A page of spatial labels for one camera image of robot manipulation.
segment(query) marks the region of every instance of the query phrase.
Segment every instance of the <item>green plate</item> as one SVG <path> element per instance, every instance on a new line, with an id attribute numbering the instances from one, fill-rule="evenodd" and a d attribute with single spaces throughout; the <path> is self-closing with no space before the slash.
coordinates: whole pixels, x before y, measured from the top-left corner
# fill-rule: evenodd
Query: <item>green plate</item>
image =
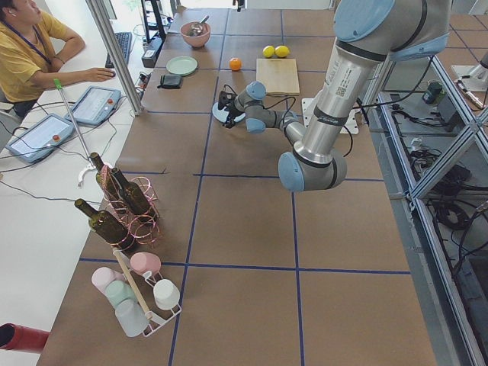
<path id="1" fill-rule="evenodd" d="M 197 60 L 190 56 L 178 56 L 170 59 L 168 63 L 166 63 L 166 69 L 171 74 L 181 76 L 190 75 L 193 71 L 197 69 L 197 66 Z"/>

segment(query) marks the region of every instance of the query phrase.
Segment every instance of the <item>brown bowl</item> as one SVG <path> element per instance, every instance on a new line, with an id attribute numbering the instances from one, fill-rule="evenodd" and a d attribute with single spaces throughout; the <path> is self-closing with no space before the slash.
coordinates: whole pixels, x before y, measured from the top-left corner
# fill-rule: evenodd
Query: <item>brown bowl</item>
<path id="1" fill-rule="evenodd" d="M 210 25 L 208 23 L 204 24 L 204 30 L 199 36 L 188 36 L 190 32 L 191 26 L 197 21 L 191 21 L 190 23 L 184 24 L 180 28 L 181 36 L 183 40 L 188 43 L 193 48 L 200 48 L 205 45 L 206 42 L 210 39 Z"/>

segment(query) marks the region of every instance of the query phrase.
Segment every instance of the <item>yellow shirt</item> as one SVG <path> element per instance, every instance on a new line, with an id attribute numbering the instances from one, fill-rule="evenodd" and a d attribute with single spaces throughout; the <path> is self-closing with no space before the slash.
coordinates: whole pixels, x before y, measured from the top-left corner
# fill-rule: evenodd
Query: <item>yellow shirt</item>
<path id="1" fill-rule="evenodd" d="M 50 37 L 63 38 L 66 25 L 42 11 L 42 21 L 35 27 L 46 49 L 40 40 L 34 46 L 51 59 L 56 53 Z M 49 72 L 48 66 L 45 59 L 0 22 L 0 86 L 10 102 L 38 99 L 43 89 L 34 86 L 29 79 L 37 70 Z"/>

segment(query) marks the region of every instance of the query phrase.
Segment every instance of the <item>red cylinder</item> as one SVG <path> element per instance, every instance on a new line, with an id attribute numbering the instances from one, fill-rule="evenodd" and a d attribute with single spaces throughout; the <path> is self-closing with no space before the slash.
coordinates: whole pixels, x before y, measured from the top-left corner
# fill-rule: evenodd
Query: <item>red cylinder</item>
<path id="1" fill-rule="evenodd" d="M 41 353 L 47 337 L 49 332 L 7 323 L 0 326 L 0 349 Z"/>

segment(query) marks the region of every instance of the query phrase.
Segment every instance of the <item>wine bottle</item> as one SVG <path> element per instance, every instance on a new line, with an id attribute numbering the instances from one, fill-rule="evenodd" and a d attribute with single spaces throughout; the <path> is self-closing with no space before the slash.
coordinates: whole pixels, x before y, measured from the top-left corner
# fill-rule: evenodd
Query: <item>wine bottle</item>
<path id="1" fill-rule="evenodd" d="M 133 181 L 128 181 L 119 168 L 113 168 L 111 174 L 119 184 L 119 196 L 124 200 L 127 207 L 129 207 L 130 212 L 137 216 L 144 215 L 139 218 L 144 223 L 151 220 L 156 221 L 158 214 L 149 203 L 139 185 Z"/>
<path id="2" fill-rule="evenodd" d="M 124 215 L 127 212 L 127 207 L 125 206 L 124 202 L 120 199 L 118 188 L 114 179 L 110 175 L 110 170 L 108 170 L 108 176 L 105 178 L 105 183 L 103 182 L 103 178 L 101 175 L 101 171 L 104 168 L 105 164 L 101 160 L 100 155 L 97 152 L 92 152 L 90 154 L 90 161 L 97 169 L 97 174 L 95 179 L 106 194 L 106 198 L 111 202 L 112 207 L 114 208 L 115 212 L 120 215 Z"/>
<path id="3" fill-rule="evenodd" d="M 85 200 L 79 198 L 75 207 L 88 216 L 88 225 L 112 247 L 132 252 L 139 244 L 129 230 L 119 222 L 110 212 L 96 210 Z"/>

